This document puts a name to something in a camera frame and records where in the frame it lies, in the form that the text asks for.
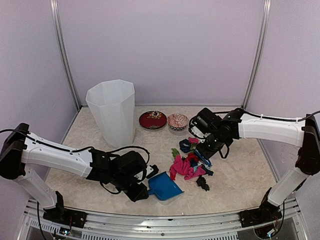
white container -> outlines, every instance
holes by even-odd
[[[135,138],[135,88],[123,80],[104,81],[89,89],[86,103],[106,143],[113,148],[131,145]]]

bowl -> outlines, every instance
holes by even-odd
[[[167,122],[168,122],[169,128],[171,128],[172,130],[182,131],[187,127],[189,123],[189,119],[186,115],[183,115],[180,113],[174,113],[168,116]]]

beige tabletop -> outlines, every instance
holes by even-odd
[[[147,148],[150,165],[156,164],[159,172],[167,171],[173,164],[171,148],[179,149],[179,141],[192,137],[188,130],[173,132],[168,125],[160,130],[146,130],[138,123],[139,116],[150,110],[161,111],[166,116],[181,113],[188,118],[195,116],[203,107],[191,106],[136,106],[135,139],[133,145]],[[212,111],[229,111],[229,107],[210,108]],[[74,148],[94,146],[102,151],[111,150],[87,107],[83,107],[72,125],[64,144]],[[143,151],[137,150],[144,157]],[[184,191],[182,195],[167,201],[159,201],[154,195],[148,199],[131,202],[122,192],[112,195],[98,182],[86,180],[75,174],[51,169],[46,183],[63,195],[67,207],[90,211],[144,215],[181,216],[221,213],[247,209],[260,205],[265,192],[275,184],[269,165],[256,139],[235,140],[227,159],[219,154],[211,158],[213,176],[204,176],[210,191],[197,186],[197,178],[184,180],[177,175],[175,182]],[[108,184],[111,191],[115,188]]]

metal corner post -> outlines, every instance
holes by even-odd
[[[268,21],[269,21],[269,16],[270,16],[270,9],[271,9],[271,0],[264,0],[262,22],[261,22],[258,45],[256,48],[253,66],[252,66],[252,70],[250,73],[250,80],[249,80],[249,83],[248,83],[248,86],[247,86],[247,89],[246,89],[246,92],[244,95],[244,99],[242,102],[242,107],[244,109],[247,108],[248,103],[250,101],[250,97],[252,95],[252,91],[254,89],[254,85],[255,85],[258,69],[259,69],[259,64],[260,64],[260,60],[262,57],[264,44],[265,44],[265,40],[266,40]]]
[[[55,34],[58,42],[58,47],[60,50],[62,64],[65,70],[67,82],[71,91],[71,96],[73,99],[74,106],[76,110],[79,112],[81,109],[81,103],[79,100],[79,95],[77,93],[74,79],[72,77],[72,73],[71,73],[71,69],[70,69],[70,65],[67,57],[66,47],[65,47],[63,33],[62,33],[61,21],[59,16],[58,0],[50,0],[50,6],[51,6],[53,24],[54,24]]]

white wall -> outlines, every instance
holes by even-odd
[[[30,124],[60,142],[76,109],[59,55],[50,2],[0,1],[0,130]],[[0,134],[2,146],[7,134]],[[37,168],[43,177],[47,168]],[[29,195],[0,177],[0,239],[13,240]]]
[[[62,0],[81,103],[91,87],[134,83],[138,105],[241,105],[264,0]]]
[[[304,117],[320,109],[320,1],[272,1],[263,55],[248,110],[280,117]],[[320,125],[320,115],[316,117]],[[264,141],[282,176],[297,149]],[[297,192],[312,240],[320,235],[320,173]]]

